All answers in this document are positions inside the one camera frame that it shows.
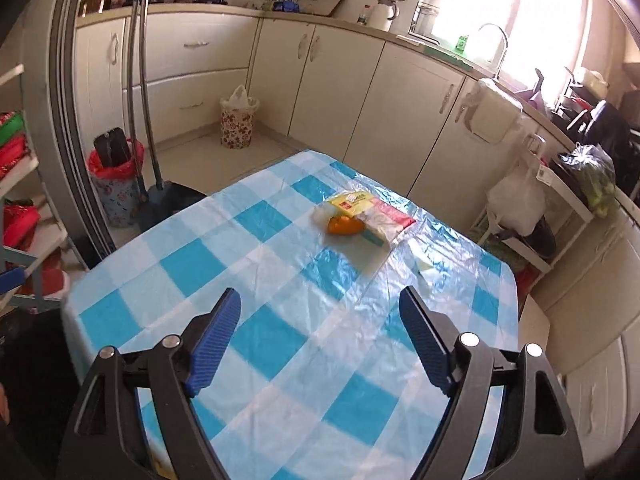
white thermos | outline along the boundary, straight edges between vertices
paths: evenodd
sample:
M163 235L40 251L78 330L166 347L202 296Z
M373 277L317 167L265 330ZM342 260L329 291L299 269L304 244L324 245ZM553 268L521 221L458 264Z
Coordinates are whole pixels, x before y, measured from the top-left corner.
M398 6L395 0L378 0L371 11L367 25L380 30L389 30L391 22L397 17Z

table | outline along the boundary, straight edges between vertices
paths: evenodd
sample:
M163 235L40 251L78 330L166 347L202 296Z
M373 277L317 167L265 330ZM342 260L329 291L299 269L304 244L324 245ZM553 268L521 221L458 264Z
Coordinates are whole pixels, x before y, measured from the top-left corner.
M346 189L370 190L417 222L393 249L367 235L329 237L317 205ZM83 377L102 346L151 348L232 286L240 322L211 386L193 401L230 478L406 480L447 403L400 320L407 285L460 331L516 349L516 288L506 264L404 197L306 151L110 255L74 287L63 320ZM468 478L486 463L499 395L492 388ZM148 390L140 399L162 458Z

trash can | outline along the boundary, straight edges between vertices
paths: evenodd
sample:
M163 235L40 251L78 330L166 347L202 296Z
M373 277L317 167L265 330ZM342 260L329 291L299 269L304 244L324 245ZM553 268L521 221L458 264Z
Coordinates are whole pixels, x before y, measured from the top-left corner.
M240 85L229 99L220 99L220 143L228 148L245 148L251 143L255 111L260 101L247 97Z
M145 149L136 143L136 153L142 166ZM136 223L140 190L136 181L136 164L133 156L115 168L105 168L98 153L93 150L87 160L89 173L100 197L102 208L111 227L128 227Z

tiled floor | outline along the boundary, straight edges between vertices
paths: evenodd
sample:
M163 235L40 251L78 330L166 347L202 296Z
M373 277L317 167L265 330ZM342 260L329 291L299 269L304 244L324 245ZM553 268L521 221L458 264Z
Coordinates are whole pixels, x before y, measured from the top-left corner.
M204 136L196 137L205 131ZM287 158L294 151L271 137L261 135L259 127L254 131L251 145L241 150L230 150L220 144L219 133L209 127L159 145L158 163L163 180L178 182L209 195ZM148 150L145 152L143 176L149 188L154 183L154 173ZM138 234L137 226L111 229L116 247L122 247Z

cabinet handle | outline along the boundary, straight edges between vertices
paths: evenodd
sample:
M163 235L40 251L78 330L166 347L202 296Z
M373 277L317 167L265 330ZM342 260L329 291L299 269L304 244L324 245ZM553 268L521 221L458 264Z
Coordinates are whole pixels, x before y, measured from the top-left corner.
M453 87L454 87L454 84L449 85L449 90L447 90L447 94L444 96L444 101L442 102L442 106L440 107L440 111L438 112L439 114L443 113L445 106L447 106L449 99L451 99L451 94L453 93Z
M180 110L188 110L189 108L197 108L198 106L202 106L203 104L204 104L204 101L200 101L199 103L196 103L194 105L181 106Z
M464 113L465 110L466 110L466 106L460 107L460 109L458 110L458 113L456 114L456 120L454 121L455 123L457 123L460 120L460 117L462 117L462 114Z
M298 59L302 59L302 53L305 49L306 38L308 38L308 35L305 33L300 39L300 43L298 43Z
M209 41L199 41L197 43L185 43L184 47L185 48L198 48L200 46L207 46L209 44Z
M112 65L117 65L118 64L118 51L120 49L120 40L118 38L118 35L114 32L111 35L111 43L113 43L113 40L115 41L115 44L113 45L113 61L111 61Z
M320 45L320 36L316 36L314 42L311 44L311 50L309 52L309 61L313 61L316 58L318 47Z

